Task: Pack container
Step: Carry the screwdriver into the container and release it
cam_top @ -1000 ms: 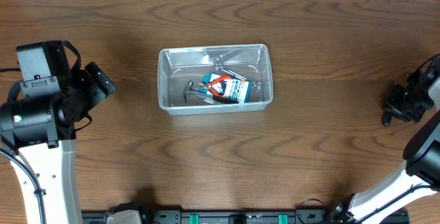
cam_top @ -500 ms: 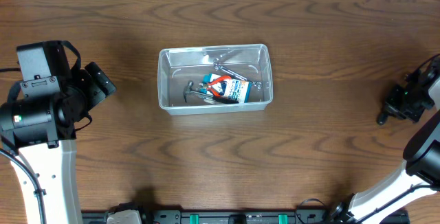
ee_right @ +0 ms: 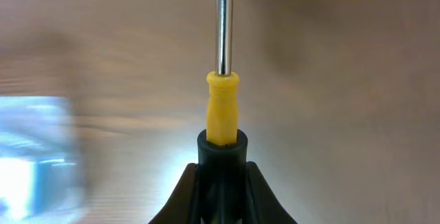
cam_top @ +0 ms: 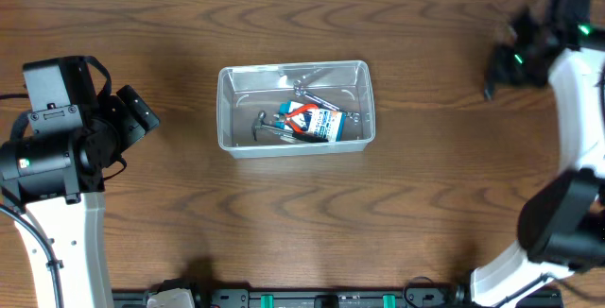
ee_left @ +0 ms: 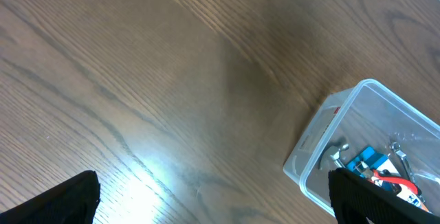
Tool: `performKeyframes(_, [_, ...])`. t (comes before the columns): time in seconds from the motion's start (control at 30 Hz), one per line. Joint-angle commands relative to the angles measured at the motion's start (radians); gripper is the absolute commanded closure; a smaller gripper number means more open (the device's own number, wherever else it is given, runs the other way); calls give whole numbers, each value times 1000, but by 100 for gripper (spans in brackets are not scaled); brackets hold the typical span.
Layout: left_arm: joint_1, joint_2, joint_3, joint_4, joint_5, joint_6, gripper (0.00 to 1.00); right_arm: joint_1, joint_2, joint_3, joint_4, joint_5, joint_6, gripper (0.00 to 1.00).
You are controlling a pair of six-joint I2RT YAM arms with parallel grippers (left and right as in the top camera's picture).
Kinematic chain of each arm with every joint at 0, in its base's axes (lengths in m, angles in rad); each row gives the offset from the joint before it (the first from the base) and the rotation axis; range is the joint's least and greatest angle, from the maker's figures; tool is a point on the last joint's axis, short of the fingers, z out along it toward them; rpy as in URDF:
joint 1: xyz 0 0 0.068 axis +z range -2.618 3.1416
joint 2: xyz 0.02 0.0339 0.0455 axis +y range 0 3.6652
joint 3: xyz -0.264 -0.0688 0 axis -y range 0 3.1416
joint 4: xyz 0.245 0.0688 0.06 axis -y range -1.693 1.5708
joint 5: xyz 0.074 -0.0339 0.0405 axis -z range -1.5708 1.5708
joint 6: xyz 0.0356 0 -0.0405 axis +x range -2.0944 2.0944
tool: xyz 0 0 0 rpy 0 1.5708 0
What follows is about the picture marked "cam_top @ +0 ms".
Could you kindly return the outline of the small claw hammer black grip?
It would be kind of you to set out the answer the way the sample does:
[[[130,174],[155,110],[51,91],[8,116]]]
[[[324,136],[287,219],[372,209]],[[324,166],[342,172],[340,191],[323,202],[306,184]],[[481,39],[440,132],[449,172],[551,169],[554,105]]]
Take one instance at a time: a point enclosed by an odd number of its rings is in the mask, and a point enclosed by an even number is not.
[[[289,131],[283,128],[277,128],[271,125],[268,125],[264,122],[266,118],[266,113],[264,111],[260,111],[257,117],[254,119],[251,125],[251,133],[254,140],[257,140],[257,131],[260,129],[268,130],[269,132],[285,136],[289,138],[293,138],[296,140],[300,140],[306,143],[328,143],[328,140],[325,138],[321,138],[319,136],[313,134],[299,133],[296,131]]]

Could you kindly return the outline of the clear plastic container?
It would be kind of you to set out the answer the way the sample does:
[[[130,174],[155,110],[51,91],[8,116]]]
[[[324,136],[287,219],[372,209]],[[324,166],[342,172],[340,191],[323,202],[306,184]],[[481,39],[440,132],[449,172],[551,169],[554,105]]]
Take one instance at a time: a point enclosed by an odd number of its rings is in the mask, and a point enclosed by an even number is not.
[[[276,127],[273,115],[281,104],[316,104],[294,94],[297,80],[307,91],[359,112],[360,122],[344,115],[341,139],[334,143],[306,143],[265,129],[254,140],[251,125],[260,111],[266,113],[264,122]],[[216,109],[218,143],[239,159],[357,152],[376,132],[370,70],[362,60],[226,67],[218,76]]]

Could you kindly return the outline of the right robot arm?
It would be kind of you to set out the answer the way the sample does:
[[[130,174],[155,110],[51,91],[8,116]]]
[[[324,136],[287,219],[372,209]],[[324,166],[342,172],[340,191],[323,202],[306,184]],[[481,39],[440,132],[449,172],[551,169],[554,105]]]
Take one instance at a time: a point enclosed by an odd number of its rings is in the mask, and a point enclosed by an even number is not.
[[[591,0],[549,0],[537,20],[523,9],[512,40],[497,44],[484,95],[497,85],[550,88],[555,95],[559,172],[522,208],[515,241],[476,268],[453,304],[551,307],[552,282],[604,266],[604,30],[590,22]]]

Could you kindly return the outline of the silver combination wrench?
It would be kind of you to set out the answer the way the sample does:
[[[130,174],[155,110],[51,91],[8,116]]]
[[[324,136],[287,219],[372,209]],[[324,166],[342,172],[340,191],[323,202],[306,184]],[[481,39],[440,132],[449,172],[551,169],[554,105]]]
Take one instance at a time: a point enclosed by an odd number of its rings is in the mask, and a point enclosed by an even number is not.
[[[355,111],[347,111],[343,108],[341,108],[340,106],[331,103],[329,101],[327,101],[324,98],[319,97],[318,95],[315,95],[309,91],[307,91],[301,84],[301,82],[299,80],[295,81],[293,83],[293,90],[294,90],[294,94],[298,97],[305,97],[309,100],[311,100],[312,102],[318,104],[319,106],[321,106],[322,108],[325,108],[327,110],[330,111],[339,111],[342,112],[347,118],[352,119],[355,123],[359,123],[361,120],[361,115],[359,112],[355,112]]]

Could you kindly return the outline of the blue white product box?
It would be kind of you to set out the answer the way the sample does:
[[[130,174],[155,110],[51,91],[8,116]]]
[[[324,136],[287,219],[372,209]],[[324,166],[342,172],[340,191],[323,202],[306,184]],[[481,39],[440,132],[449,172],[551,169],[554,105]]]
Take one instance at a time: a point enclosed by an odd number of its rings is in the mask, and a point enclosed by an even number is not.
[[[345,120],[346,118],[342,112],[319,107],[313,114],[309,130],[305,133],[325,138],[330,143],[338,142],[341,139]]]

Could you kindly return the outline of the black handled screwdriver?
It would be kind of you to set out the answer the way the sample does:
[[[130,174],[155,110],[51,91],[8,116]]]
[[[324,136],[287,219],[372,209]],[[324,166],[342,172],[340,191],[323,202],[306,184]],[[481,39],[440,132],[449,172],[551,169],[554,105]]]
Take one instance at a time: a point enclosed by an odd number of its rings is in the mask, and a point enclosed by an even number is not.
[[[484,78],[483,94],[486,101],[492,101],[495,92],[497,77],[494,72],[487,72]]]

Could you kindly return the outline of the red handled pliers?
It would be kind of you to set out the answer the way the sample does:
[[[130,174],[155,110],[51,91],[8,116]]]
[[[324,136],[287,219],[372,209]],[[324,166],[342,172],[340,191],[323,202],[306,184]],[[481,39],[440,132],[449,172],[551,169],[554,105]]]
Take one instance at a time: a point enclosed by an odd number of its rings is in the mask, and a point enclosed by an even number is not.
[[[319,107],[315,104],[283,103],[280,105],[278,113],[273,115],[275,126],[305,133],[309,130],[313,114],[318,109]]]

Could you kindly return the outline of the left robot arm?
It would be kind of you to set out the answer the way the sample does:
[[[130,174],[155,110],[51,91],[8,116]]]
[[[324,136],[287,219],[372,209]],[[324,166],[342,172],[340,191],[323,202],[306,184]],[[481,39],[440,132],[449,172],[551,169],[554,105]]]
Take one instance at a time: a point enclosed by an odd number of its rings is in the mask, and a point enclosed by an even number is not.
[[[40,307],[112,307],[105,169],[160,124],[92,56],[24,64],[31,108],[1,146],[1,205],[26,248]]]

